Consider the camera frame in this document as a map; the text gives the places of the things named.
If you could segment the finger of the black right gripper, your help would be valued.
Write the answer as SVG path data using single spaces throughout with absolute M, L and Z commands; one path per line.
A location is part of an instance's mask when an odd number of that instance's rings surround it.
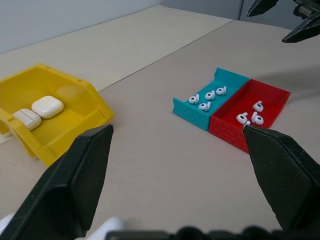
M 254 0 L 250 6 L 247 17 L 262 15 L 277 4 L 278 0 Z
M 281 41 L 283 43 L 298 43 L 320 35 L 320 11 L 306 18 Z

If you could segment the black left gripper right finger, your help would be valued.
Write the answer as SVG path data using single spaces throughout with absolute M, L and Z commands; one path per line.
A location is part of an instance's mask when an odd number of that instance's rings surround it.
M 246 125 L 257 182 L 283 230 L 320 232 L 320 164 L 292 137 Z

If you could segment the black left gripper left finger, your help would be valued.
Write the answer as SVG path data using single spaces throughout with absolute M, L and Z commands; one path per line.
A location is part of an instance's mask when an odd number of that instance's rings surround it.
M 91 228 L 104 186 L 114 128 L 86 130 L 40 177 L 0 240 L 75 240 Z

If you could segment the white object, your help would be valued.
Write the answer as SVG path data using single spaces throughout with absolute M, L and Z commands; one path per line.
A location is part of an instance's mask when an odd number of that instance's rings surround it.
M 15 213 L 10 213 L 0 220 L 0 236 L 6 229 Z M 112 231 L 121 231 L 125 229 L 125 222 L 119 217 L 111 217 L 106 220 L 94 233 L 92 233 L 86 240 L 105 240 L 106 235 Z

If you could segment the yellow plastic bin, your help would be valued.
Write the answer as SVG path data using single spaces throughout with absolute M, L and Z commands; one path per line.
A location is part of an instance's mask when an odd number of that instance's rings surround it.
M 13 116 L 45 96 L 64 104 L 62 112 L 29 130 Z M 0 80 L 0 134 L 10 132 L 30 157 L 52 165 L 86 130 L 109 123 L 114 113 L 85 80 L 39 63 Z

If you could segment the white earbud case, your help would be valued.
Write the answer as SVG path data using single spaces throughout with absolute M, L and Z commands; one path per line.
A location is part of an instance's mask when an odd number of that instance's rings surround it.
M 37 128 L 42 122 L 41 117 L 28 108 L 22 108 L 12 115 L 22 122 L 30 131 Z
M 31 110 L 43 119 L 50 119 L 64 109 L 64 103 L 50 95 L 44 96 L 31 105 Z

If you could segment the red brick-pattern tray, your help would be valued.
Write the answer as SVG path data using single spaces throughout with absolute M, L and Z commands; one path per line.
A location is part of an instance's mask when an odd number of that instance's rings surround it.
M 248 147 L 242 133 L 243 126 L 270 128 L 284 108 L 290 94 L 286 90 L 250 79 L 211 116 L 208 132 L 247 153 Z M 262 125 L 251 122 L 255 112 L 253 105 L 258 101 L 262 101 L 264 106 L 264 110 L 258 112 L 258 115 L 264 119 Z M 248 113 L 248 121 L 246 124 L 240 124 L 236 117 L 244 112 Z

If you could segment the teal brick-pattern tray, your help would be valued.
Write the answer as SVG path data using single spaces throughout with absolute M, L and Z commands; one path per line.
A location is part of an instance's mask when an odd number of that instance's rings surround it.
M 199 103 L 197 105 L 190 104 L 188 100 L 182 101 L 177 98 L 173 99 L 172 112 L 184 119 L 185 121 L 195 125 L 196 127 L 208 131 L 211 116 L 220 108 L 224 103 L 227 102 L 241 87 L 243 87 L 249 81 L 248 77 L 239 75 L 237 73 L 217 68 L 213 80 L 203 87 L 197 93 L 191 95 L 195 96 L 199 94 Z M 216 94 L 218 88 L 226 86 L 226 95 L 220 96 Z M 205 95 L 208 92 L 215 91 L 215 99 L 208 101 L 205 99 Z M 202 103 L 211 102 L 210 110 L 207 112 L 198 109 L 198 106 Z

